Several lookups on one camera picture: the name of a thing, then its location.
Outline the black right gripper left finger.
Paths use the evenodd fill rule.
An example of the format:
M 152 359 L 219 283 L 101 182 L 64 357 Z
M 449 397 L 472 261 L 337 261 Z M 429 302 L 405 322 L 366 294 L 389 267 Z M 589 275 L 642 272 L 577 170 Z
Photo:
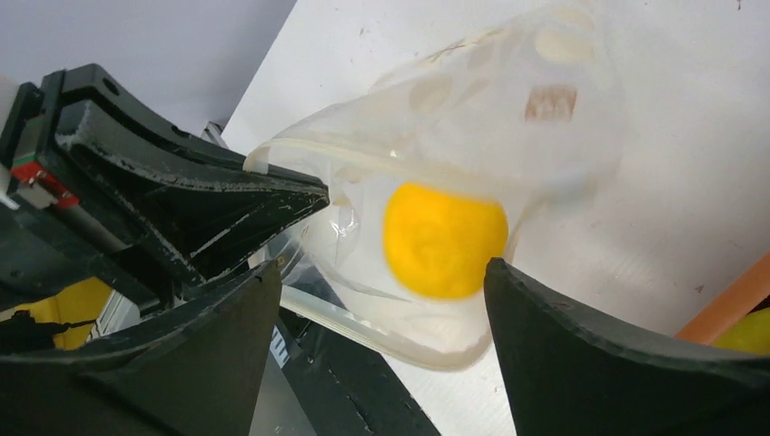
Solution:
M 1 359 L 4 435 L 245 435 L 281 298 L 267 261 L 72 350 Z

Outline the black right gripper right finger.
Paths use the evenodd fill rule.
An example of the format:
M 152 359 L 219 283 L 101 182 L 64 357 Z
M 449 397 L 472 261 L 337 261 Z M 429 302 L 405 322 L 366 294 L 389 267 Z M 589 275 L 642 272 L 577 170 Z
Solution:
M 769 360 L 651 332 L 500 258 L 484 300 L 520 435 L 766 435 Z

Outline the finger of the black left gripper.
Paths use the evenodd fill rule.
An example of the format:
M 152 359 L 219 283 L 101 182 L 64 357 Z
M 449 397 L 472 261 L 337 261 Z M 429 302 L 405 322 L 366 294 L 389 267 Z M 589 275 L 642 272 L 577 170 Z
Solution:
M 233 277 L 288 227 L 325 208 L 315 176 L 189 134 L 98 64 L 47 75 L 39 162 L 111 236 L 108 257 L 158 298 Z

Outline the yellow lemon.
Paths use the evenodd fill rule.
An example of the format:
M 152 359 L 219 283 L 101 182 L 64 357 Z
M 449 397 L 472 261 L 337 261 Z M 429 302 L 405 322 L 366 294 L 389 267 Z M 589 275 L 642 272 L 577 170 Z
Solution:
M 387 202 L 382 250 L 394 278 L 434 300 L 481 292 L 490 259 L 503 254 L 508 217 L 496 202 L 405 183 Z

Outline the clear zip top bag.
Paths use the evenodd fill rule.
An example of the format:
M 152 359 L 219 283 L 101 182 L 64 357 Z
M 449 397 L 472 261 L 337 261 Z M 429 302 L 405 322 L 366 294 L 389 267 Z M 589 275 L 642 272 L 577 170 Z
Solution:
M 451 372 L 492 343 L 481 292 L 407 290 L 382 250 L 388 200 L 405 183 L 499 203 L 511 261 L 524 224 L 606 184 L 629 135 L 607 54 L 602 1 L 549 1 L 384 74 L 259 144 L 249 171 L 318 177 L 330 202 L 268 247 L 281 306 L 395 359 Z

